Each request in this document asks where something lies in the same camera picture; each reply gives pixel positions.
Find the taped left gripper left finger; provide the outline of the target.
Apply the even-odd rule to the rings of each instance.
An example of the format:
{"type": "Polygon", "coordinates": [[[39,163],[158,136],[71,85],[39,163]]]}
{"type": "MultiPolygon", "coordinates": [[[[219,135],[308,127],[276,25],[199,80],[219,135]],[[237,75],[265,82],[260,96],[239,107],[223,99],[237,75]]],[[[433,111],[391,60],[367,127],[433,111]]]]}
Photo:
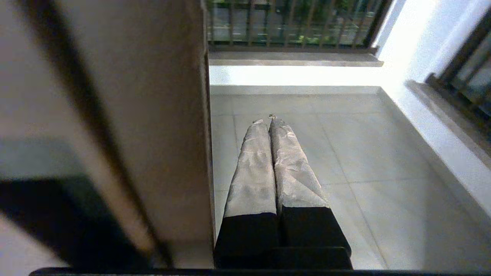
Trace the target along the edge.
{"type": "Polygon", "coordinates": [[[219,269],[261,269],[279,247],[277,189],[267,124],[254,121],[244,136],[214,246],[219,269]]]}

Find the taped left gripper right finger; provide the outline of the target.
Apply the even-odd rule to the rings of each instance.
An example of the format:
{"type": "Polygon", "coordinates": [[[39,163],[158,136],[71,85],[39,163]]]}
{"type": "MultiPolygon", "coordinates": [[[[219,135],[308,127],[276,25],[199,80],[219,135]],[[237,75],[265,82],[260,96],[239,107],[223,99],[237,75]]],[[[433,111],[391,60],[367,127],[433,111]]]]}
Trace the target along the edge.
{"type": "Polygon", "coordinates": [[[351,269],[351,247],[296,134],[270,115],[280,248],[277,267],[351,269]]]}

